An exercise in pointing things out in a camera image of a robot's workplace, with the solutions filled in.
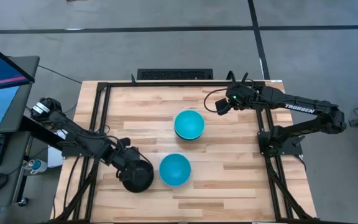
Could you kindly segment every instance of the black metal frame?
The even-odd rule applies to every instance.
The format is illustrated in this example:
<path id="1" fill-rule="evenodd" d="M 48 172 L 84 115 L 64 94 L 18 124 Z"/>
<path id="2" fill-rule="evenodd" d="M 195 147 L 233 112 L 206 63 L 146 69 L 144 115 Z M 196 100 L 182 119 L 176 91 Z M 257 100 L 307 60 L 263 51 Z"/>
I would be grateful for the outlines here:
<path id="1" fill-rule="evenodd" d="M 108 112 L 108 103 L 109 103 L 109 99 L 110 99 L 110 95 L 111 95 L 111 88 L 113 87 L 135 87 L 135 86 L 227 86 L 230 83 L 230 80 L 228 81 L 178 81 L 178 82 L 148 82 L 148 81 L 140 81 L 140 82 L 136 82 L 134 79 L 132 79 L 131 82 L 117 82 L 117 83 L 105 83 L 105 82 L 101 82 L 98 83 L 98 87 L 96 90 L 96 96 L 95 96 L 95 101 L 94 101 L 94 105 L 93 105 L 93 111 L 92 111 L 92 117 L 91 117 L 91 125 L 90 125 L 90 129 L 94 130 L 94 126 L 95 126 L 95 122 L 96 122 L 96 117 L 98 115 L 98 106 L 99 106 L 99 102 L 100 102 L 100 97 L 102 94 L 103 90 L 106 90 L 105 92 L 105 96 L 104 96 L 104 103 L 103 103 L 103 108 L 102 108 L 102 112 L 101 112 L 101 122 L 100 122 L 100 129 L 99 130 L 103 130 L 104 125 L 106 124 L 106 118 L 107 118 L 107 112 Z M 251 83 L 251 82 L 247 82 L 247 85 L 258 85 L 258 86 L 265 86 L 265 82 L 264 81 L 256 81 L 255 83 Z M 264 122 L 263 122 L 263 118 L 262 118 L 262 113 L 261 111 L 256 111 L 257 113 L 257 121 L 259 124 L 259 129 L 260 131 L 264 131 Z M 266 114 L 267 114 L 267 122 L 269 124 L 269 127 L 271 128 L 273 126 L 273 119 L 272 119 L 272 114 L 270 110 L 266 110 Z M 85 176 L 87 173 L 87 168 L 88 168 L 88 160 L 89 158 L 85 158 L 84 160 L 84 164 L 86 164 L 86 166 L 83 166 L 82 170 L 81 170 L 81 176 Z M 287 183 L 285 181 L 285 174 L 284 174 L 284 170 L 283 170 L 283 164 L 282 164 L 282 160 L 280 156 L 275 156 L 275 160 L 276 160 L 276 165 L 277 165 L 277 170 L 278 170 L 278 177 L 281 181 L 281 183 L 287 187 Z M 265 164 L 266 166 L 268 165 L 268 163 L 270 163 L 270 158 L 265 156 Z M 276 220 L 281 219 L 281 213 L 280 213 L 280 207 L 278 204 L 278 197 L 277 197 L 277 191 L 275 188 L 275 182 L 273 181 L 273 179 L 271 178 L 271 176 L 268 175 L 268 182 L 269 182 L 269 187 L 270 187 L 270 193 L 272 196 L 272 202 L 273 202 L 273 209 L 274 209 L 274 213 L 275 213 L 275 218 Z M 95 186 L 96 186 L 96 178 L 94 179 L 94 181 L 92 181 L 90 187 L 89 187 L 89 195 L 88 195 L 88 201 L 87 201 L 87 205 L 86 205 L 86 213 L 85 213 L 85 219 L 86 220 L 90 220 L 91 218 L 91 212 L 92 212 L 92 204 L 93 204 L 93 197 L 94 197 L 94 190 L 95 190 Z M 288 203 L 287 200 L 284 200 L 285 202 L 285 208 L 286 208 L 286 212 L 287 212 L 287 218 L 293 218 L 293 214 L 292 214 L 292 209 L 290 204 Z M 81 202 L 78 203 L 77 207 L 79 208 L 81 206 Z M 79 214 L 79 209 L 77 213 L 74 213 L 75 216 L 73 216 L 73 219 L 78 219 L 78 214 Z"/>

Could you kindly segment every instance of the sticker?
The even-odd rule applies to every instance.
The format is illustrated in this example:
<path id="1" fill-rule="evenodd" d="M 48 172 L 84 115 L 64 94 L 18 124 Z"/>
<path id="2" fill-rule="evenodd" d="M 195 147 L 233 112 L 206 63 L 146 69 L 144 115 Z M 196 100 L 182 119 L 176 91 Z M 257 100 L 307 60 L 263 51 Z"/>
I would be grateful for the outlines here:
<path id="1" fill-rule="evenodd" d="M 33 106 L 32 109 L 35 110 L 36 112 L 40 113 L 40 114 L 42 114 L 42 113 L 44 112 L 44 111 L 41 110 L 41 108 L 39 108 L 37 105 Z"/>
<path id="2" fill-rule="evenodd" d="M 262 78 L 265 79 L 264 67 L 262 66 L 262 59 L 259 58 L 259 65 L 262 71 Z"/>
<path id="3" fill-rule="evenodd" d="M 40 103 L 40 102 L 38 102 L 38 103 L 36 104 L 36 106 L 38 106 L 39 108 L 41 108 L 43 111 L 45 111 L 45 112 L 47 112 L 47 113 L 49 113 L 49 111 L 50 111 L 45 105 L 43 105 L 43 104 Z"/>

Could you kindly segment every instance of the teal bowl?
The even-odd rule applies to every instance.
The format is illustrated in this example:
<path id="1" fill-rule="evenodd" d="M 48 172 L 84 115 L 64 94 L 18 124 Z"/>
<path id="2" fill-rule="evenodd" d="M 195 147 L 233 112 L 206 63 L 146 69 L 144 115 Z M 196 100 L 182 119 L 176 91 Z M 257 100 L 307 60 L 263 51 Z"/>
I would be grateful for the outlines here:
<path id="1" fill-rule="evenodd" d="M 175 132 L 182 139 L 194 140 L 201 136 L 204 128 L 204 118 L 197 111 L 185 110 L 175 118 Z"/>
<path id="2" fill-rule="evenodd" d="M 183 155 L 170 154 L 161 161 L 159 172 L 164 183 L 171 187 L 179 187 L 190 178 L 190 162 Z"/>

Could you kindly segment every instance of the bowl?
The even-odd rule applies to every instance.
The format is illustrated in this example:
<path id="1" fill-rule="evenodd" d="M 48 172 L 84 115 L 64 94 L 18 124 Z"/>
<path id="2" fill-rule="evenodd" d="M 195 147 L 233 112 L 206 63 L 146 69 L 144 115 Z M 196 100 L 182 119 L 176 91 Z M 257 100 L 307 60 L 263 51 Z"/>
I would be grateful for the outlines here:
<path id="1" fill-rule="evenodd" d="M 159 172 L 164 183 L 171 187 L 179 187 L 190 178 L 190 162 L 183 155 L 170 154 L 161 161 Z"/>
<path id="2" fill-rule="evenodd" d="M 185 110 L 175 118 L 175 132 L 182 139 L 196 139 L 204 132 L 204 128 L 204 118 L 197 111 Z"/>

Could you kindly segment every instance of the floor tile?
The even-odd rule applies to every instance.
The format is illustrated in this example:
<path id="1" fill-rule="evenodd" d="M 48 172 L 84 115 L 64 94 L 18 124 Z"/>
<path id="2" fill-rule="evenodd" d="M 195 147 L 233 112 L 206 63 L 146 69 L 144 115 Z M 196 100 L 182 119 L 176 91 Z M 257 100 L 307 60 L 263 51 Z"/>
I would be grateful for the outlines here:
<path id="1" fill-rule="evenodd" d="M 41 65 L 79 81 L 130 80 L 138 68 L 212 68 L 215 79 L 230 70 L 262 78 L 252 31 L 0 35 L 0 51 L 39 55 Z M 27 105 L 47 96 L 68 110 L 79 91 L 79 84 L 38 68 Z"/>
<path id="2" fill-rule="evenodd" d="M 243 0 L 0 0 L 0 29 L 249 25 Z"/>
<path id="3" fill-rule="evenodd" d="M 262 32 L 272 79 L 287 94 L 339 105 L 346 121 L 358 107 L 358 30 Z M 312 119 L 292 113 L 294 123 Z M 358 223 L 358 128 L 316 133 L 302 142 L 317 214 L 324 220 Z"/>
<path id="4" fill-rule="evenodd" d="M 260 26 L 358 25 L 357 0 L 254 0 Z"/>

